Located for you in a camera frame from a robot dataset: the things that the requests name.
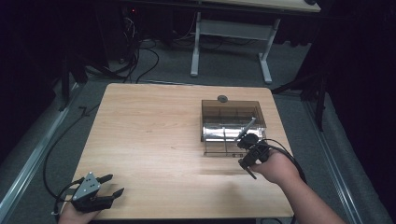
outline dark background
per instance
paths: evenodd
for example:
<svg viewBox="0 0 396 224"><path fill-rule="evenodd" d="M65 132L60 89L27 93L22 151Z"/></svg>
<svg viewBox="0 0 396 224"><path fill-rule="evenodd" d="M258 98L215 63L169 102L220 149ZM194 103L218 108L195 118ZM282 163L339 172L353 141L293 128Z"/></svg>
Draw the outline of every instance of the dark background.
<svg viewBox="0 0 396 224"><path fill-rule="evenodd" d="M352 15L350 24L298 22L284 19L275 43L293 46L313 43L296 78L320 71L329 53L339 47L328 72L332 97L346 135L371 179L382 203L396 220L394 174L396 75L396 3L382 1L319 1L321 15ZM32 123L51 103L53 85L62 74L68 50L108 66L124 43L106 35L106 13L89 4L49 7L44 1L3 1L0 12L1 154L3 160ZM188 31L192 12L139 8L142 33L172 45L173 30ZM122 29L117 23L114 29ZM82 64L73 64L81 69ZM308 82L300 89L312 88Z"/></svg>

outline gray carpet floor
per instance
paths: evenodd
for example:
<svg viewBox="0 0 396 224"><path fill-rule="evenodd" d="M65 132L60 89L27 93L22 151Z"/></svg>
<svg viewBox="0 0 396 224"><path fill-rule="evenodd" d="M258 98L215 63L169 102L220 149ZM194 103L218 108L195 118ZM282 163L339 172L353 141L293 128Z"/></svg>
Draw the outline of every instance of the gray carpet floor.
<svg viewBox="0 0 396 224"><path fill-rule="evenodd" d="M259 52L260 44L259 42L252 43L249 47L253 51ZM154 42L145 42L143 46L147 48L154 46ZM252 52L252 50L245 52L244 49L235 50L236 45L233 44L223 44L217 48L216 44L204 43L201 51L199 76L190 77L191 48L192 46L180 46L177 44L173 45L173 47L167 47L161 43L156 43L152 50L158 53L159 63L154 69L144 75L140 82L158 84L176 82L193 85L274 89L294 79L305 54L309 50L309 46L292 48L288 44L273 45L268 57L273 84L266 85L263 82L256 52ZM155 62L155 54L149 50L141 49L139 64L133 73L132 81L135 81L139 74L147 71ZM116 67L119 67L116 63L111 66L112 69ZM79 86L80 93L69 106L69 112L53 139L59 138L67 127L80 118L82 113L81 106L86 106L90 109L99 104L106 85L112 82L120 81L107 77L90 76L86 85ZM301 102L297 91L287 91L274 95L274 97L291 149L304 169L309 186L345 221L349 222L349 215L340 200L339 192L334 186L326 166L325 157L321 150L322 144L318 138L318 130L312 124L312 118L307 110L307 106L309 107L313 103ZM55 121L61 104L62 97L58 94L52 105L36 121L8 156L7 160L1 165L1 199L4 199L7 195L7 191L37 143L44 136L52 122ZM84 117L66 132L49 157L47 179L54 191L60 190L72 181L79 157L94 121L95 112L96 110L93 110L88 117ZM323 129L322 135L342 171L343 178L356 204L362 223L392 223L386 209L378 200L370 180L357 160L328 96L323 116ZM16 203L15 209L12 210L12 215L7 223L54 223L54 218L50 214L54 200L44 188L42 168L41 164L18 203ZM283 223L289 223L290 219L282 218L282 221ZM273 220L264 220L263 223L275 222Z"/></svg>

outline floor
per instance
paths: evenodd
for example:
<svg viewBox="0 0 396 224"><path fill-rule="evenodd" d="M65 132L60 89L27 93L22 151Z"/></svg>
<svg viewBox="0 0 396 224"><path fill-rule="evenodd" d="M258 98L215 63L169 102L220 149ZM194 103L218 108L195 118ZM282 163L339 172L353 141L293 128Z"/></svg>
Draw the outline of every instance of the floor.
<svg viewBox="0 0 396 224"><path fill-rule="evenodd" d="M169 48L158 41L149 40L143 45L155 51L160 60L154 69L140 79L141 83L269 89L292 81L309 51L309 46L292 48L288 43L274 45L268 57L274 82L267 85L263 82L257 54L251 53L251 50L235 50L236 45L233 44L221 45L214 49L216 44L203 43L198 77L189 75L191 46L174 45ZM259 51L260 43L249 44L249 47L253 51ZM140 50L139 64L131 77L132 82L156 63L157 56L147 49ZM119 65L112 63L111 68L116 67ZM2 214L5 217L3 220L7 223L23 223L27 219L29 223L54 222L53 216L50 215L54 201L43 187L44 152L48 152L50 146L56 143L49 157L46 178L52 189L61 189L73 177L94 121L95 110L88 117L80 119L81 107L90 109L99 104L106 85L112 82L120 81L92 75L85 85L77 85L72 80L72 104L64 112L60 112L59 108L64 102L58 94L52 105L21 139L0 167L2 210L6 208L9 211L5 215ZM55 87L55 91L60 92L59 85ZM286 91L274 97L290 146L296 159L303 166L309 186L349 223L391 223L388 213L377 199L370 180L347 141L342 125L332 108L331 99L326 98L324 132L321 133L312 122L312 105L315 102L302 102L298 93ZM76 120L79 121L68 130ZM40 148L43 151L41 159L35 161L34 169L27 169L32 163L32 155ZM26 176L26 181L19 181L18 176ZM288 223L290 219L283 218L282 222ZM264 220L263 223L275 222Z"/></svg>

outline table top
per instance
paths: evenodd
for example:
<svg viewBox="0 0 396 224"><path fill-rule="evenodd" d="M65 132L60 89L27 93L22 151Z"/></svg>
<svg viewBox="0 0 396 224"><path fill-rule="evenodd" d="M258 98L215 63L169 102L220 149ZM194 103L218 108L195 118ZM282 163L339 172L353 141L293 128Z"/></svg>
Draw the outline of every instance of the table top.
<svg viewBox="0 0 396 224"><path fill-rule="evenodd" d="M201 104L219 95L259 101L266 136L290 148L268 89L110 84L74 176L113 174L104 196L125 188L98 219L292 216L282 190L238 158L204 156Z"/></svg>
<svg viewBox="0 0 396 224"><path fill-rule="evenodd" d="M304 0L202 0L222 4L241 5L245 7L266 7L302 12L320 12L318 4L308 5Z"/></svg>

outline clear plastic box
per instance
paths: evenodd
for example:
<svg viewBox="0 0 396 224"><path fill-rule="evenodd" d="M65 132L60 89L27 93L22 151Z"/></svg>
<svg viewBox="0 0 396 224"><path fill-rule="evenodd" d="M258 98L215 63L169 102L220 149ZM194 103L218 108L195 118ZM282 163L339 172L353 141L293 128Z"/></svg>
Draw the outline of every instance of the clear plastic box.
<svg viewBox="0 0 396 224"><path fill-rule="evenodd" d="M244 157L246 151L235 140L244 128L256 119L247 133L265 138L265 121L257 101L202 101L202 135L205 156Z"/></svg>

